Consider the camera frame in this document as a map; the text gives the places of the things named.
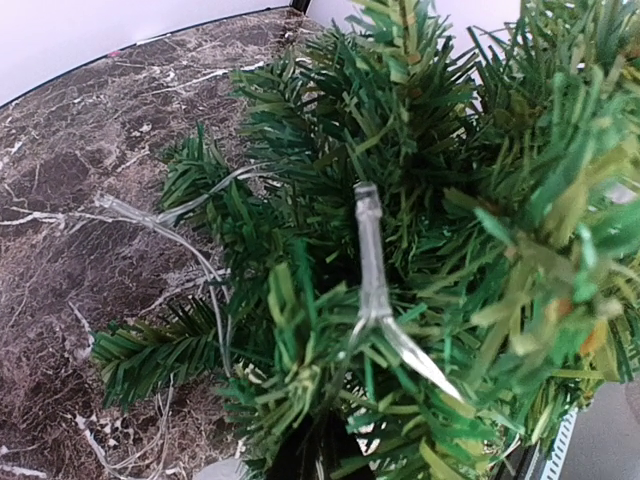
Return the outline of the small green christmas tree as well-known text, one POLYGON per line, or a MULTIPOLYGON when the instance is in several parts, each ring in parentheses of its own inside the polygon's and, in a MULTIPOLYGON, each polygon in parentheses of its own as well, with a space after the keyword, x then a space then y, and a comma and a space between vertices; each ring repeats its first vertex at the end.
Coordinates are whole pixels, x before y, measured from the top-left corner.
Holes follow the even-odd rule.
MULTIPOLYGON (((487 45, 456 53, 423 1, 363 1, 352 30, 328 28, 271 63, 238 71, 247 164, 203 130, 170 146, 157 216, 223 253, 223 324, 246 337, 265 287, 244 292, 301 244, 311 274, 359 287, 355 189, 375 186, 391 313, 457 398, 399 373, 377 338, 345 380, 400 415, 402 433, 461 425, 488 478, 509 447, 550 448, 563 418, 607 382, 639 372, 639 5, 524 1, 487 45)), ((233 354, 220 371, 247 440, 231 365, 271 378, 290 353, 233 354)))

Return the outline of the white ball string lights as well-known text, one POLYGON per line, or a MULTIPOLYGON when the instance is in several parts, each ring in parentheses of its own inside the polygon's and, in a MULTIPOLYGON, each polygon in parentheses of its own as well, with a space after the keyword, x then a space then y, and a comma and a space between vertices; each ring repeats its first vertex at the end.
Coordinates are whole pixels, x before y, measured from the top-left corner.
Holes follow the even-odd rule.
POLYGON ((66 323, 50 313, 24 313, 18 324, 1 325, 1 436, 31 457, 35 475, 90 479, 104 471, 71 437, 62 416, 91 410, 95 396, 86 379, 95 360, 106 382, 106 401, 128 407, 160 390, 172 391, 233 354, 260 360, 268 351, 290 353, 290 366, 271 378, 231 365, 232 391, 248 414, 250 452, 202 472, 205 479, 477 479, 461 425, 432 424, 402 433, 398 418, 424 413, 423 404, 383 405, 353 393, 345 375, 352 358, 372 338, 387 348, 384 361, 399 373, 414 369, 442 389, 442 401, 457 394, 438 367, 401 330, 391 313, 385 278, 377 189, 355 189, 360 235, 359 287, 345 280, 315 278, 301 244, 293 257, 247 278, 244 292, 266 288, 251 310, 246 337, 223 324, 227 277, 208 261, 201 266, 210 299, 174 305, 163 324, 124 324, 94 332, 80 351, 66 323), (249 343, 266 339, 251 353, 249 343))

